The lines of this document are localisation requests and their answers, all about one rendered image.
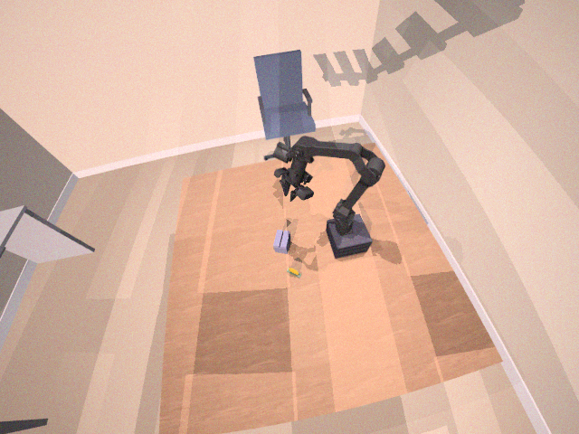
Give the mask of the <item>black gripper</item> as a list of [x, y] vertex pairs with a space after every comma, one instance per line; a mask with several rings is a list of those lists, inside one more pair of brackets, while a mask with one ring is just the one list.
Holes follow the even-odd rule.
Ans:
[[295, 190], [290, 191], [290, 201], [292, 202], [297, 196], [302, 200], [305, 201], [308, 198], [313, 197], [314, 192], [308, 187], [304, 186], [304, 180], [302, 180], [303, 175], [306, 174], [306, 171], [298, 172], [291, 168], [291, 166], [287, 169], [285, 166], [281, 168], [277, 168], [274, 171], [274, 175], [279, 178], [281, 175], [280, 184], [282, 186], [284, 196], [286, 197], [289, 193], [290, 186], [294, 186]]

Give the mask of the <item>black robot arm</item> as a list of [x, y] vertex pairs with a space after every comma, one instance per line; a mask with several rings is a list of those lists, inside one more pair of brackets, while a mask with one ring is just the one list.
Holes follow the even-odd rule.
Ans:
[[[352, 207], [367, 188], [374, 186], [380, 181], [382, 172], [385, 169], [384, 161], [359, 143], [332, 143], [319, 141], [314, 137], [301, 137], [293, 147], [279, 142], [273, 153], [273, 157], [280, 161], [285, 163], [292, 161], [291, 168], [298, 172], [306, 171], [307, 164], [312, 164], [315, 161], [314, 156], [349, 159], [361, 175], [359, 182], [347, 198], [345, 200], [341, 198], [332, 212], [334, 213], [333, 217], [337, 223], [335, 226], [339, 235], [344, 236], [353, 233], [353, 218], [356, 213]], [[365, 164], [361, 156], [368, 161], [367, 164]], [[304, 185], [309, 183], [312, 178], [313, 176], [306, 171], [306, 174], [302, 177]]]

